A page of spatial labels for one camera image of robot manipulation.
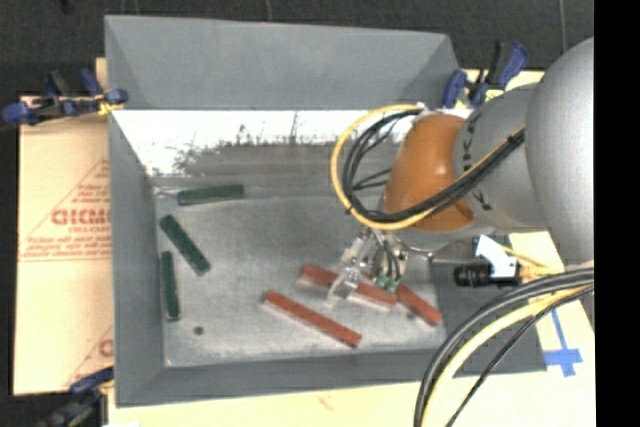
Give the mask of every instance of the blue clamp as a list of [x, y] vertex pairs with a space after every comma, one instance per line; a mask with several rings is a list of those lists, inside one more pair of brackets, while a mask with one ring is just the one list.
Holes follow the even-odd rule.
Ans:
[[77, 95], [70, 91], [60, 72], [54, 70], [45, 82], [45, 95], [35, 98], [31, 105], [24, 101], [7, 105], [2, 109], [2, 118], [13, 125], [36, 125], [51, 119], [98, 112], [103, 105], [122, 105], [129, 99], [124, 89], [105, 92], [88, 68], [81, 69], [79, 75], [88, 97], [70, 98]]
[[72, 395], [84, 395], [87, 392], [97, 388], [98, 386], [112, 381], [114, 378], [113, 367], [103, 368], [93, 374], [83, 377], [79, 381], [76, 381], [69, 388], [69, 393]]
[[442, 98], [442, 107], [444, 109], [453, 109], [458, 99], [463, 98], [464, 87], [469, 84], [467, 74], [460, 68], [453, 70], [444, 88]]
[[93, 425], [106, 425], [107, 396], [99, 390], [99, 386], [113, 378], [113, 367], [107, 367], [72, 384], [69, 388], [72, 399], [45, 420], [36, 423], [36, 427], [77, 427], [84, 425], [82, 422], [91, 415], [96, 419]]
[[496, 44], [494, 58], [487, 75], [471, 91], [471, 107], [481, 105], [490, 89], [504, 91], [511, 79], [518, 75], [529, 61], [527, 49], [517, 41], [511, 42], [508, 54], [505, 47], [504, 42]]

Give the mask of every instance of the cable bundle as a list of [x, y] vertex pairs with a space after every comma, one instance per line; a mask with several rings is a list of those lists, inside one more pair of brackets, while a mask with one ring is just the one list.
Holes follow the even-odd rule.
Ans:
[[[525, 321], [482, 371], [462, 404], [446, 423], [447, 427], [453, 425], [489, 372], [531, 327], [554, 308], [575, 301], [592, 293], [593, 290], [593, 268], [568, 271], [517, 287], [480, 308], [451, 333], [431, 360], [418, 392], [414, 410], [414, 427], [431, 425], [434, 403], [444, 383], [451, 379], [469, 356], [487, 340], [517, 322]], [[467, 342], [462, 343], [484, 321], [496, 319], [496, 316], [498, 316], [497, 320], [484, 325]]]
[[[342, 179], [340, 179], [338, 177], [338, 159], [347, 139], [359, 126], [370, 119], [380, 114], [385, 115], [394, 111], [397, 112], [375, 122], [355, 140], [353, 147], [346, 157]], [[374, 109], [352, 123], [338, 138], [331, 155], [332, 184], [338, 198], [347, 211], [365, 226], [380, 230], [399, 230], [408, 228], [425, 217], [441, 212], [469, 193], [487, 173], [524, 143], [525, 128], [522, 126], [462, 174], [453, 184], [417, 205], [392, 214], [365, 208], [356, 196], [355, 191], [371, 186], [372, 182], [370, 180], [382, 176], [389, 170], [381, 171], [354, 184], [360, 161], [366, 153], [388, 137], [393, 125], [400, 119], [407, 116], [415, 116], [422, 112], [424, 112], [424, 108], [420, 105], [390, 105], [388, 107]], [[380, 135], [383, 128], [388, 125], [391, 125], [391, 128]]]

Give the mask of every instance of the green block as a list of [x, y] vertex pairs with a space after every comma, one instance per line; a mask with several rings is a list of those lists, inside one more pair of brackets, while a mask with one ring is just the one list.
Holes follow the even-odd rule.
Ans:
[[169, 251], [160, 254], [162, 272], [162, 292], [164, 296], [164, 314], [167, 320], [180, 320], [180, 302], [178, 300], [178, 283], [173, 266], [173, 255]]
[[216, 201], [229, 201], [244, 198], [242, 185], [218, 185], [200, 189], [187, 189], [178, 193], [178, 205], [199, 205]]
[[178, 224], [178, 221], [172, 215], [166, 215], [160, 219], [160, 227], [167, 234], [167, 237], [171, 239], [171, 242], [178, 248], [180, 254], [187, 260], [187, 263], [191, 268], [202, 276], [211, 269], [211, 264], [196, 247], [193, 241], [189, 238], [186, 232], [182, 229], [182, 226]]

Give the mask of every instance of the wooden block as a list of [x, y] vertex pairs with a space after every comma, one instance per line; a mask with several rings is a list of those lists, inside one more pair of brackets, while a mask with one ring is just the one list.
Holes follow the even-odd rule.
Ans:
[[[328, 271], [315, 265], [305, 265], [300, 273], [300, 278], [315, 285], [329, 288], [338, 277], [335, 272]], [[385, 304], [395, 304], [398, 298], [394, 294], [389, 294], [380, 288], [376, 288], [368, 283], [359, 283], [354, 293]]]
[[360, 340], [362, 340], [362, 336], [359, 333], [273, 290], [267, 292], [264, 302], [350, 347], [357, 347], [360, 344]]
[[420, 317], [427, 324], [434, 326], [442, 321], [442, 313], [406, 285], [400, 283], [396, 289], [396, 295], [405, 308]]

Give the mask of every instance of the blue tape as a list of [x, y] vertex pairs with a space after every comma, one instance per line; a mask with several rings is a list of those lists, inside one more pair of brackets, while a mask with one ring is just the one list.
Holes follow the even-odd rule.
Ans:
[[553, 319], [553, 324], [555, 325], [556, 332], [558, 333], [558, 339], [560, 340], [561, 349], [543, 351], [542, 355], [544, 357], [545, 363], [547, 364], [547, 366], [559, 365], [562, 369], [562, 375], [564, 377], [576, 375], [576, 371], [573, 365], [583, 362], [580, 351], [578, 349], [569, 349], [569, 347], [567, 347], [567, 340], [564, 337], [557, 310], [551, 310], [551, 318]]

